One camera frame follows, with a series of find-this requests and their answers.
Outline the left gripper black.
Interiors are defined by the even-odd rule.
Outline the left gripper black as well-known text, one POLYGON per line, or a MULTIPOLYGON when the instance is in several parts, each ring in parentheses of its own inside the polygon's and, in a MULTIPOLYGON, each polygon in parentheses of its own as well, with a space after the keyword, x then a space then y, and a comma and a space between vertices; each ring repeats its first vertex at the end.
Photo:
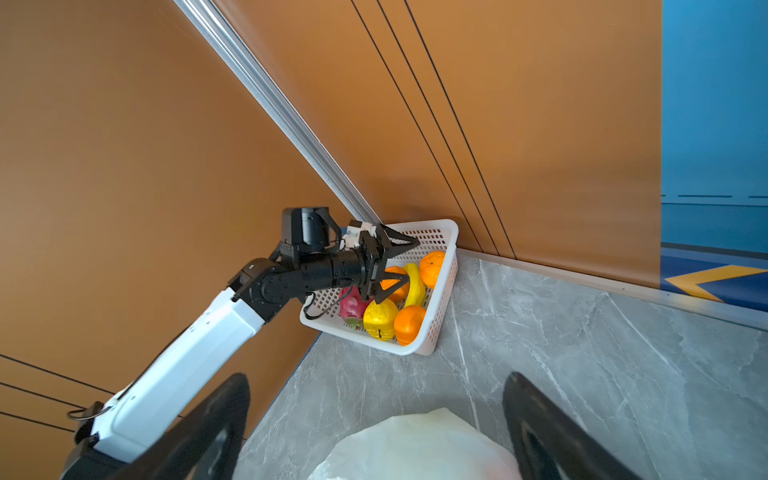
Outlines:
POLYGON ((420 245, 416 237, 377 224, 375 238, 364 236, 357 247, 311 256, 311 290, 357 287, 377 303, 409 284, 407 273, 384 272, 384 264, 420 245))

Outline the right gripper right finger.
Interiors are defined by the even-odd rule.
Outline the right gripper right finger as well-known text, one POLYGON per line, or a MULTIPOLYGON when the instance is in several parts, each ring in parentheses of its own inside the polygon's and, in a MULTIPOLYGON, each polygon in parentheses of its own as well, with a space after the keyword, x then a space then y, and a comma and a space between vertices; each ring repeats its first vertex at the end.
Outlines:
POLYGON ((503 410, 524 479, 636 479, 519 372, 507 378, 503 410))

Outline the white plastic bag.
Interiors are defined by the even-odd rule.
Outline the white plastic bag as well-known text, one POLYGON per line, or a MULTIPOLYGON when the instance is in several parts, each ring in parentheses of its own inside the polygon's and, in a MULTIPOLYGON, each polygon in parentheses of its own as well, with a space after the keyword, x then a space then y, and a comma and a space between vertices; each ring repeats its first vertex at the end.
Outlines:
POLYGON ((446 408, 393 416, 338 442, 311 479, 520 479, 512 453, 446 408))

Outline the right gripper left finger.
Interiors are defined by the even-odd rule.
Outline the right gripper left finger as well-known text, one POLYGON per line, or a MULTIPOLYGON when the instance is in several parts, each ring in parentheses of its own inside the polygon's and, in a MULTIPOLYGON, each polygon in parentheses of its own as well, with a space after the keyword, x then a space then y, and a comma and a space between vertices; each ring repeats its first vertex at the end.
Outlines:
POLYGON ((114 479, 230 479, 250 407, 247 377, 236 373, 114 479))

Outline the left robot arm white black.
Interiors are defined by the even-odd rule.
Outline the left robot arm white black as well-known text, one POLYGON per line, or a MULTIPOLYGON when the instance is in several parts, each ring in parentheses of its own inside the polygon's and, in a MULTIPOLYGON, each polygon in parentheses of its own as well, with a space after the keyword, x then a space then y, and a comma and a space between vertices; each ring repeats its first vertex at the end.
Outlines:
POLYGON ((105 478, 138 459, 230 357, 291 300, 321 290, 358 291, 381 302, 387 262, 420 242, 384 224, 341 229, 328 208, 287 208, 273 253, 247 263, 196 321, 106 403, 69 412, 79 422, 62 476, 105 478))

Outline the pink dragon fruit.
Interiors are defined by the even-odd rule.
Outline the pink dragon fruit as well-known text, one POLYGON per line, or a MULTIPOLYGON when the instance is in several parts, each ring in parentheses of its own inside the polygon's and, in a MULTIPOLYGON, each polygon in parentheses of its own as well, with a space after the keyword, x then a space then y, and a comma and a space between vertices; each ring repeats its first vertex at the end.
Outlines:
POLYGON ((339 300, 339 315, 346 326, 355 330, 362 330, 364 313, 371 301, 363 300, 357 287, 343 288, 339 300))

